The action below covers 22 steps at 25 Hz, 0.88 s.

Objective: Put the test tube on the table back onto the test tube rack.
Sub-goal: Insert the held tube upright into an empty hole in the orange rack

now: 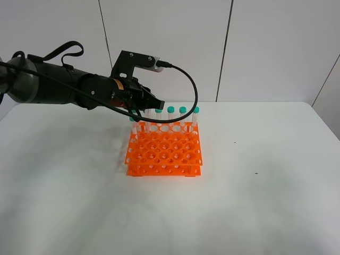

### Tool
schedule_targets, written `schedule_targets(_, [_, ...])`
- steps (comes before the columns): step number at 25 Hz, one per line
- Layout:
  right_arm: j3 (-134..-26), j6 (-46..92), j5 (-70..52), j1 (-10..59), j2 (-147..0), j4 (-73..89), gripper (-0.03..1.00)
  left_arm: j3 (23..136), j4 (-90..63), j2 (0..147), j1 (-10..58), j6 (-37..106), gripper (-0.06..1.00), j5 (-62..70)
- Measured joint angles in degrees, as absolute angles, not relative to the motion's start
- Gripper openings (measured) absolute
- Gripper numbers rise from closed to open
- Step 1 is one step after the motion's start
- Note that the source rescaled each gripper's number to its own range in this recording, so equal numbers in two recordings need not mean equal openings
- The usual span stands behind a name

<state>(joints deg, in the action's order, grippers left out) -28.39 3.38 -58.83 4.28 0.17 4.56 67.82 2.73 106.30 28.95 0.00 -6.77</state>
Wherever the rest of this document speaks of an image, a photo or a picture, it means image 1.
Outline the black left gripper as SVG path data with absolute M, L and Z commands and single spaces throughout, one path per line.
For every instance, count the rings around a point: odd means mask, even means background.
M 163 109 L 164 101 L 156 98 L 148 87 L 139 83 L 133 76 L 135 68 L 152 71 L 154 56 L 121 51 L 110 74 L 117 89 L 110 104 L 115 107 L 127 109 Z

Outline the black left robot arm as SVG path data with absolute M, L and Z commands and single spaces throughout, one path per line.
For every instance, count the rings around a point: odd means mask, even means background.
M 75 104 L 87 110 L 101 102 L 132 110 L 163 109 L 164 102 L 133 77 L 134 68 L 156 71 L 157 58 L 121 51 L 109 77 L 42 62 L 30 55 L 12 58 L 8 63 L 35 71 L 32 75 L 1 66 L 1 93 L 21 104 Z

